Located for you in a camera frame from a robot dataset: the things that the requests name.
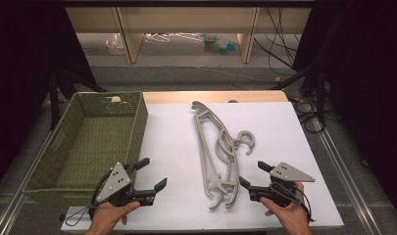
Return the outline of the light wooden shelf unit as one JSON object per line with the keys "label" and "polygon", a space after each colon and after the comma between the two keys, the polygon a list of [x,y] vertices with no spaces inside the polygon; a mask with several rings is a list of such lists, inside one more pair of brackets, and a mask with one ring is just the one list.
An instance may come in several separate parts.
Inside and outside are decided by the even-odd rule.
{"label": "light wooden shelf unit", "polygon": [[77,33],[118,33],[130,64],[136,62],[143,35],[149,32],[234,33],[242,62],[250,62],[254,36],[301,34],[310,8],[284,7],[68,7],[66,13]]}

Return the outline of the black metal stand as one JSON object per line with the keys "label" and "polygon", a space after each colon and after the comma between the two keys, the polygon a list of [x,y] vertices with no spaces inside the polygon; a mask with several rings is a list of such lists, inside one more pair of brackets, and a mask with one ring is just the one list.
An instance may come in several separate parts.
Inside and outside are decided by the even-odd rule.
{"label": "black metal stand", "polygon": [[98,86],[95,81],[84,79],[83,77],[78,76],[76,73],[69,70],[53,70],[48,82],[51,102],[51,130],[54,130],[60,121],[58,91],[61,91],[67,99],[71,99],[76,93],[74,84],[79,83],[93,91],[106,92],[106,89]]}
{"label": "black metal stand", "polygon": [[317,59],[314,59],[308,66],[304,69],[291,75],[289,78],[285,79],[273,87],[273,90],[281,90],[288,85],[296,82],[297,80],[303,78],[303,84],[300,87],[300,94],[303,97],[308,97],[313,94],[314,91],[317,92],[317,107],[316,107],[316,118],[319,120],[322,127],[325,127],[324,122],[324,73],[323,65]]}

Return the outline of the dark curtain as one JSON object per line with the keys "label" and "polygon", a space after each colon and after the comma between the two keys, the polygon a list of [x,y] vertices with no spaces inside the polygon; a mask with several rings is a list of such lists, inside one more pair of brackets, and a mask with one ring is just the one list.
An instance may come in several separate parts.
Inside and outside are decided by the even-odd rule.
{"label": "dark curtain", "polygon": [[49,92],[52,74],[95,78],[66,9],[56,0],[0,0],[0,184]]}
{"label": "dark curtain", "polygon": [[397,0],[315,0],[293,68],[313,61],[343,13],[327,57],[330,95],[397,211]]}

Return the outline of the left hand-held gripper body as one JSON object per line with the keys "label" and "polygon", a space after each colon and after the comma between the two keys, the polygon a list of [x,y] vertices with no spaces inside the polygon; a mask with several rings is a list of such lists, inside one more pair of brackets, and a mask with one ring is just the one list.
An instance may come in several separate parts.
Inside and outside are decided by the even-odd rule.
{"label": "left hand-held gripper body", "polygon": [[156,196],[154,189],[137,191],[133,187],[131,174],[137,171],[134,165],[116,163],[100,180],[90,201],[91,206],[97,207],[106,202],[115,207],[131,202],[139,202],[141,207],[152,206]]}

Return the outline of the clear plastic bag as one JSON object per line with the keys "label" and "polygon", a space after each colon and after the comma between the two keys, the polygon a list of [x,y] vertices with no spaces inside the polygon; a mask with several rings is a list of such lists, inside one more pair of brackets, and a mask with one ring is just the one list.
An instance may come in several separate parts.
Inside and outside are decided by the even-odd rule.
{"label": "clear plastic bag", "polygon": [[124,55],[124,44],[118,33],[114,33],[110,39],[106,41],[106,48],[112,55]]}

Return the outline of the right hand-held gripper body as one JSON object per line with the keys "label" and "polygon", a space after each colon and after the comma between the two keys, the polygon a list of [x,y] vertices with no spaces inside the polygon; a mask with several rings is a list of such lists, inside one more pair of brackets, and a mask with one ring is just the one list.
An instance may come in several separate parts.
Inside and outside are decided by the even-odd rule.
{"label": "right hand-held gripper body", "polygon": [[316,181],[313,176],[285,162],[273,166],[273,170],[269,175],[271,179],[269,186],[250,186],[248,192],[251,201],[259,202],[261,197],[265,197],[272,200],[278,206],[285,208],[291,203],[300,202],[296,196],[296,181]]}

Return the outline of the person's right hand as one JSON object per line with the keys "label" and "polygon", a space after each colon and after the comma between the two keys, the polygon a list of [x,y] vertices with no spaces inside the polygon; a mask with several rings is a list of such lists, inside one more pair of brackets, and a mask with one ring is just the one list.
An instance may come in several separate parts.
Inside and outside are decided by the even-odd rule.
{"label": "person's right hand", "polygon": [[268,209],[265,216],[275,215],[287,233],[289,231],[311,231],[307,213],[302,206],[291,203],[283,208],[265,197],[260,198],[260,203]]}

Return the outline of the green woven basket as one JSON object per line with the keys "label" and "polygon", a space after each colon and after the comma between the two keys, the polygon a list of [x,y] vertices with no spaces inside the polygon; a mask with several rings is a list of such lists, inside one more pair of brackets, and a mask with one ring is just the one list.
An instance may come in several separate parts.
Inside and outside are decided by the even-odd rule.
{"label": "green woven basket", "polygon": [[110,167],[138,161],[147,118],[141,92],[74,94],[23,193],[51,207],[86,205]]}

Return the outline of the white table sheet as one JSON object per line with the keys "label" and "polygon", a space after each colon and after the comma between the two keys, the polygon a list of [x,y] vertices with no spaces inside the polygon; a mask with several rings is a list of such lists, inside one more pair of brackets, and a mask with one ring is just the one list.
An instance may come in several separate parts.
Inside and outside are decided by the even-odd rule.
{"label": "white table sheet", "polygon": [[[288,163],[313,176],[305,193],[312,207],[314,226],[340,227],[343,221],[333,202],[322,173],[313,156],[294,109],[287,102],[213,103],[211,110],[222,120],[228,132],[236,136],[248,130],[255,146],[238,150],[239,173],[254,185],[266,186],[269,175],[259,162],[269,165]],[[265,215],[265,207],[249,199],[240,188],[231,209],[209,209],[213,199],[204,190],[199,138],[190,104],[150,104],[141,157],[150,164],[139,170],[138,189],[150,189],[162,179],[167,187],[157,194],[151,207],[142,207],[128,216],[127,224],[118,224],[122,233],[241,232],[277,228],[274,216]]]}

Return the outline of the person's left hand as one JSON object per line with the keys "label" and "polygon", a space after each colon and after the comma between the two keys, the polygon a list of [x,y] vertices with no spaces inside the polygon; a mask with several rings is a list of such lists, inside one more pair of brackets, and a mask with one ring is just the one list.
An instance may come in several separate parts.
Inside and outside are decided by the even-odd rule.
{"label": "person's left hand", "polygon": [[88,230],[107,231],[110,234],[119,222],[122,225],[127,225],[127,215],[139,207],[139,202],[131,202],[122,207],[104,203],[95,210]]}

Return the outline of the colourful plastic toys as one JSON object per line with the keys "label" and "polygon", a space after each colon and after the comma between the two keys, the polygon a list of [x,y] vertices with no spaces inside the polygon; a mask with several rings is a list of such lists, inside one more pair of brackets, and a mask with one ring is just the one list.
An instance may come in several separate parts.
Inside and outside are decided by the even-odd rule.
{"label": "colourful plastic toys", "polygon": [[220,55],[226,55],[229,53],[241,53],[239,46],[235,42],[227,40],[222,36],[205,34],[203,37],[203,42],[204,50],[208,52],[214,52]]}

